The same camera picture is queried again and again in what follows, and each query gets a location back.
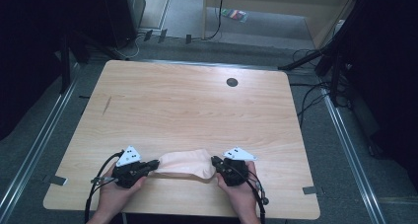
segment hand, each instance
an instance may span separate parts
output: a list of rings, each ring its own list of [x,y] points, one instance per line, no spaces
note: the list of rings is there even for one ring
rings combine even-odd
[[[255,180],[255,176],[252,174],[255,172],[255,165],[253,162],[247,162],[249,177]],[[251,187],[247,183],[243,183],[237,187],[228,187],[225,184],[224,178],[221,174],[217,173],[216,178],[218,179],[218,186],[228,195],[230,203],[237,213],[242,224],[259,224],[258,217],[255,212],[256,200]]]
[[[114,165],[115,163],[104,174],[104,177],[111,177]],[[142,177],[131,188],[119,187],[114,182],[101,187],[98,210],[88,224],[109,223],[123,209],[133,194],[141,188],[146,179],[147,177]]]

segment wooden table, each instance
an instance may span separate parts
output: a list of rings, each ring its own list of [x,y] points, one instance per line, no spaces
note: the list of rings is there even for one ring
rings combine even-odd
[[[229,78],[238,80],[230,87]],[[113,153],[133,145],[142,161],[205,148],[240,146],[258,157],[270,203],[267,218],[317,219],[313,180],[287,75],[231,67],[110,61],[83,113],[51,186],[48,209],[83,210],[90,180]],[[95,194],[92,208],[98,204]],[[124,212],[235,216],[216,178],[151,175]]]

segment fabric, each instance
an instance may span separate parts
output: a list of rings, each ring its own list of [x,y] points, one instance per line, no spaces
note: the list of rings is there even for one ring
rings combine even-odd
[[[172,177],[194,175],[202,179],[210,179],[215,174],[210,158],[205,149],[167,153],[159,159],[160,166],[154,172]]]

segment small object on floor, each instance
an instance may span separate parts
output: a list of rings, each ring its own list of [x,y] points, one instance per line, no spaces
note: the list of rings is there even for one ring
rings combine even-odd
[[[50,176],[50,175],[45,175],[42,179],[43,182],[45,183],[49,183],[49,184],[55,184],[58,186],[65,186],[65,184],[67,184],[67,179],[66,178],[61,178],[61,177],[57,177],[57,176]]]
[[[222,9],[222,16],[245,23],[248,14],[241,10]]]
[[[151,38],[151,35],[152,35],[152,34],[153,34],[153,31],[152,31],[152,30],[148,31],[148,32],[145,34],[144,41],[149,40],[149,39]]]
[[[161,31],[160,38],[158,39],[158,43],[164,42],[166,39],[167,29]]]
[[[191,35],[186,35],[185,36],[185,43],[186,44],[190,44],[191,43]]]

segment wrist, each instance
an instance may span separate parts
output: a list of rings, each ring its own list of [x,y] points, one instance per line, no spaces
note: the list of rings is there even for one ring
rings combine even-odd
[[[108,224],[112,218],[113,216],[110,216],[107,213],[96,211],[92,219],[90,219],[87,224]]]
[[[241,221],[241,224],[259,224],[260,221],[257,217],[257,214],[254,211],[240,212],[238,217]]]

